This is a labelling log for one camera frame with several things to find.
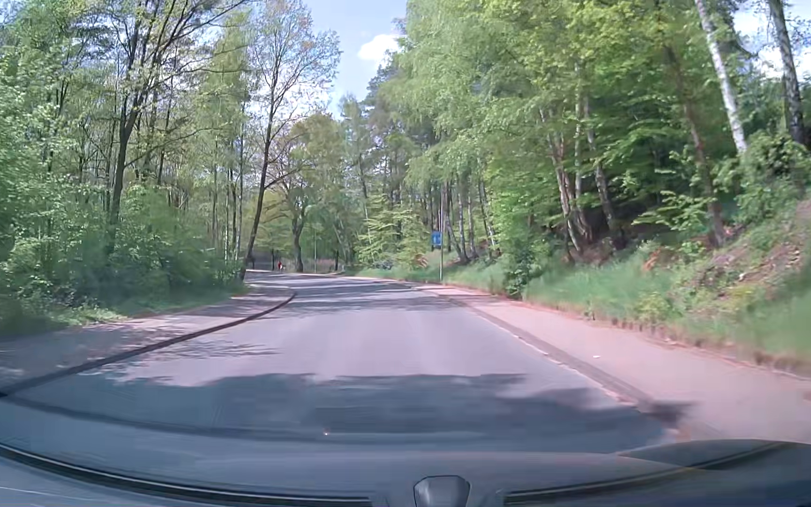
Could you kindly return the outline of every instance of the tree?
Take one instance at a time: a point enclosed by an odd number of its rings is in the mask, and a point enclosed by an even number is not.
[[[731,78],[725,67],[725,60],[718,45],[717,29],[712,21],[712,16],[706,10],[705,0],[695,0],[696,11],[699,13],[700,24],[705,32],[705,40],[709,47],[709,55],[712,57],[712,65],[715,67],[715,75],[718,76],[718,84],[722,88],[722,100],[725,103],[725,111],[728,115],[728,125],[731,127],[731,135],[734,137],[734,145],[737,152],[746,152],[746,136],[743,133],[743,123],[737,108],[737,99],[734,96],[734,89],[731,86]]]
[[[261,76],[253,93],[262,109],[261,168],[241,278],[247,263],[253,260],[268,168],[275,163],[272,156],[275,141],[292,123],[307,115],[309,102],[329,84],[340,60],[336,33],[313,33],[311,13],[300,0],[267,0],[260,5],[256,17],[252,67]]]
[[[781,0],[767,0],[772,24],[775,27],[775,40],[781,52],[782,83],[784,85],[784,102],[786,107],[790,137],[797,143],[805,144],[805,131],[803,129],[803,99],[800,96],[799,81],[796,79],[796,63],[794,52],[788,36],[787,20],[784,17],[784,4]]]

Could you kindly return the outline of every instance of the road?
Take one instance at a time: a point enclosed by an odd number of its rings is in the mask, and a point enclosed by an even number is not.
[[[115,423],[227,441],[459,450],[608,453],[670,438],[591,380],[444,298],[397,282],[258,276],[296,298],[252,322],[17,397],[81,414],[71,424],[85,425],[87,440]],[[17,409],[0,401],[0,434],[26,432],[38,450],[65,438],[54,430],[61,422],[9,412]]]

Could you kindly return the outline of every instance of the tree trunk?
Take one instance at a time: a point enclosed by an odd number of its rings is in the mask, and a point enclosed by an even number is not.
[[[574,213],[576,219],[578,220],[578,228],[580,229],[580,233],[584,236],[586,242],[590,243],[593,241],[593,228],[590,227],[590,223],[587,220],[587,214],[584,213],[584,209],[580,206],[578,200],[584,194],[584,169],[583,164],[581,163],[581,137],[584,132],[584,126],[581,122],[581,117],[584,114],[584,95],[581,93],[581,83],[580,83],[580,64],[575,62],[575,76],[578,79],[578,93],[575,97],[575,188],[574,188],[574,196],[572,199],[572,206],[574,207]]]
[[[478,255],[478,245],[474,239],[474,212],[472,209],[474,208],[474,199],[471,198],[471,195],[474,193],[471,190],[470,186],[466,186],[467,189],[467,245],[470,248],[471,259],[477,259]]]
[[[540,111],[540,117],[544,121],[546,116]],[[571,198],[569,196],[568,175],[565,174],[565,138],[561,132],[547,134],[547,142],[550,144],[550,160],[556,170],[556,179],[559,185],[559,203],[562,206],[562,214],[565,216],[565,226],[568,228],[571,244],[579,253],[584,251],[578,232],[575,231],[574,221],[571,219]]]
[[[800,144],[805,144],[805,130],[803,127],[803,101],[800,97],[799,82],[796,79],[796,64],[794,53],[790,46],[788,25],[784,19],[784,4],[781,0],[768,0],[772,24],[775,25],[775,38],[781,51],[781,63],[784,67],[784,100],[789,110],[788,131],[790,137]]]
[[[684,83],[684,71],[681,68],[681,63],[678,60],[678,56],[669,46],[665,46],[664,49],[668,57],[670,67],[673,69],[675,74],[675,86],[678,88],[678,98],[681,100],[681,108],[684,111],[684,118],[687,120],[688,128],[690,129],[690,139],[694,146],[696,170],[699,172],[699,177],[703,181],[703,194],[708,200],[706,209],[712,223],[711,236],[713,246],[722,247],[725,245],[725,220],[722,218],[722,204],[718,201],[718,197],[715,195],[715,184],[712,179],[712,172],[709,170],[708,162],[705,157],[703,138],[700,136],[699,130],[696,126],[696,110],[694,109],[693,101],[687,94],[687,89]]]
[[[302,225],[293,227],[293,257],[296,262],[296,272],[305,272],[306,267],[302,263],[302,246],[299,239],[302,237]]]
[[[463,264],[466,264],[468,261],[467,258],[467,247],[465,245],[465,203],[462,199],[462,186],[460,184],[461,178],[456,178],[456,199],[459,203],[459,246],[456,250],[459,252],[459,261]]]
[[[484,178],[480,178],[478,182],[478,198],[480,199],[480,214],[484,218],[484,232],[487,234],[489,246],[493,247],[497,244],[496,231],[493,228],[493,217],[487,218],[486,209],[490,209],[490,202],[487,201],[487,188],[484,186]]]
[[[612,246],[615,250],[621,250],[625,248],[625,242],[621,239],[623,237],[621,227],[618,225],[618,221],[615,220],[612,199],[609,197],[609,181],[605,177],[603,161],[597,151],[597,134],[593,125],[590,124],[590,100],[588,97],[584,98],[584,121],[587,122],[587,144],[590,147],[590,156],[594,159],[593,175],[597,182],[599,204],[603,208],[605,222],[609,225],[609,237],[612,238]]]
[[[118,129],[118,160],[115,163],[115,185],[112,188],[112,202],[108,215],[108,243],[106,252],[110,255],[115,250],[115,240],[117,237],[118,220],[121,217],[121,195],[123,192],[123,175],[127,166],[127,148],[130,144],[130,136],[133,134],[133,126],[136,124],[137,104],[133,101],[133,107],[128,111],[128,98],[124,98],[121,109],[120,127]]]
[[[734,96],[734,89],[731,87],[731,79],[725,68],[725,61],[722,59],[722,52],[718,47],[715,24],[712,17],[705,9],[704,0],[695,0],[696,9],[699,11],[700,25],[705,32],[705,41],[709,46],[709,54],[712,56],[712,66],[715,68],[715,75],[718,76],[718,84],[722,88],[722,100],[725,102],[725,112],[728,116],[728,124],[731,126],[731,135],[734,137],[734,145],[738,154],[746,152],[746,137],[743,134],[743,123],[741,123],[740,113],[737,111],[737,98]]]
[[[261,152],[261,176],[259,178],[259,196],[255,202],[255,216],[252,218],[252,232],[249,234],[249,243],[246,245],[246,257],[243,260],[240,270],[240,280],[246,276],[246,264],[255,259],[252,249],[255,247],[255,235],[259,233],[259,222],[261,220],[261,210],[265,205],[265,183],[268,179],[268,162],[271,156],[271,130],[274,126],[273,115],[268,117],[268,128],[265,132],[265,144]]]

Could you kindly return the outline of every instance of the forest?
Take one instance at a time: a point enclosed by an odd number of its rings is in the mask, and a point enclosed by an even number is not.
[[[409,0],[331,103],[338,37],[301,0],[2,4],[0,333],[283,259],[809,355],[763,343],[811,298],[811,25],[786,8]]]

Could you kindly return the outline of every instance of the blue sky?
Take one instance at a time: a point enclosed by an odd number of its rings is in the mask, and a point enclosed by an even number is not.
[[[406,13],[406,0],[306,0],[312,8],[315,27],[335,30],[340,35],[343,56],[332,92],[332,111],[340,97],[353,93],[364,98],[368,81],[374,77],[384,52],[396,47],[393,19]],[[791,0],[788,18],[811,23],[811,0]],[[766,40],[768,19],[760,6],[763,0],[750,0],[750,8],[737,15],[737,29],[750,39],[750,48],[759,51],[761,66],[772,74],[780,69],[780,55],[773,48],[760,47]],[[811,40],[797,54],[797,73],[811,74]]]
[[[749,38],[750,50],[759,52],[760,65],[763,70],[769,74],[777,75],[780,72],[780,53],[778,50],[771,47],[760,50],[769,32],[769,20],[766,14],[762,12],[764,9],[760,8],[760,6],[764,5],[764,2],[750,0],[749,4],[751,7],[739,13],[734,23],[738,31]],[[794,25],[807,26],[811,24],[811,0],[792,0],[787,9],[787,18],[789,19],[788,28]],[[811,75],[811,40],[809,40],[807,46],[798,48],[796,74],[799,77]]]
[[[396,48],[393,19],[406,15],[406,0],[306,0],[315,28],[340,36],[340,60],[332,111],[347,92],[364,98],[384,52]]]

